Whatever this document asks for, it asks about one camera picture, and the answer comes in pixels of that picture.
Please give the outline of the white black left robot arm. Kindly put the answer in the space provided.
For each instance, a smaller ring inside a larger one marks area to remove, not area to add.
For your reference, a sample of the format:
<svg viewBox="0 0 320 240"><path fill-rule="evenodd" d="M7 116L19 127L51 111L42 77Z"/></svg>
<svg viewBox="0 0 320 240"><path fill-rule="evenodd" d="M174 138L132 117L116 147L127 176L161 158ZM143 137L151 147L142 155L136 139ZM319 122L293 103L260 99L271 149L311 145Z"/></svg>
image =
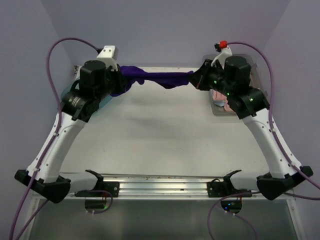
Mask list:
<svg viewBox="0 0 320 240"><path fill-rule="evenodd" d="M59 103L53 128L40 153L27 169L20 169L14 178L50 202L60 203L68 194L89 192L92 196L103 193L103 177L93 171L61 173L61 167L74 140L101 101L125 90L126 78L120 66L108 65L101 60L90 60L79 69L79 78L73 82Z"/></svg>

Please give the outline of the dark purple towel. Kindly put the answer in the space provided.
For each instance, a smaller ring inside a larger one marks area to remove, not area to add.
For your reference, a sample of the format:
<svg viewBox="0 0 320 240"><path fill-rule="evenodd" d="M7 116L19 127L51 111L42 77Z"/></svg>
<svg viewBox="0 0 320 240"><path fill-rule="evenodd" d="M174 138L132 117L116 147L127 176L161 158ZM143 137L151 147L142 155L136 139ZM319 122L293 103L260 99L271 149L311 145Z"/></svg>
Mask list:
<svg viewBox="0 0 320 240"><path fill-rule="evenodd" d="M193 71L188 72L147 72L137 66L121 66L122 75L126 78L124 90L113 92L112 97L118 97L130 90L133 84L143 85L145 81L154 82L165 89L173 89L189 84L188 76Z"/></svg>

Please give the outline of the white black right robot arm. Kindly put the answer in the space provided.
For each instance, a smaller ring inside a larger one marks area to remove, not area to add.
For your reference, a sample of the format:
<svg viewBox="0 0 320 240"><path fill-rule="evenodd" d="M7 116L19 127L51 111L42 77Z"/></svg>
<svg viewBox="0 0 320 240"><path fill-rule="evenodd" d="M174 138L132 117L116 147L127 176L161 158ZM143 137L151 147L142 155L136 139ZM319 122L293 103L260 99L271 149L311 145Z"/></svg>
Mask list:
<svg viewBox="0 0 320 240"><path fill-rule="evenodd" d="M224 65L205 60L188 76L188 81L200 91L215 90L227 97L230 108L247 126L260 147L268 165L268 173L254 181L266 199L274 200L313 175L310 166L303 166L291 153L276 124L264 93L250 85L251 65L242 56L229 56Z"/></svg>

